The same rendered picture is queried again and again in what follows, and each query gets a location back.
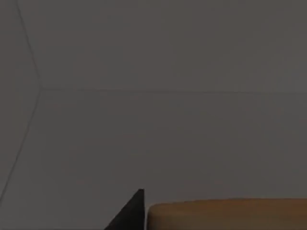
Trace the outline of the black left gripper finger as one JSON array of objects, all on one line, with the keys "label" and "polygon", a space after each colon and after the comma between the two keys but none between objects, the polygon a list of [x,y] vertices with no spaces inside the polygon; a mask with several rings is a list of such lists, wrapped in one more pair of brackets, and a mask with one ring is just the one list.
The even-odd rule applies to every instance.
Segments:
[{"label": "black left gripper finger", "polygon": [[104,230],[144,230],[145,192],[138,189]]}]

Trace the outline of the brown bread loaf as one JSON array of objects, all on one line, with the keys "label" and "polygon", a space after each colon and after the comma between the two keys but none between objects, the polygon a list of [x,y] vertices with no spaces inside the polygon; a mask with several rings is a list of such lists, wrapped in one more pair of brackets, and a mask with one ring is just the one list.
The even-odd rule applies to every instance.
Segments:
[{"label": "brown bread loaf", "polygon": [[209,199],[151,206],[147,230],[307,230],[307,199]]}]

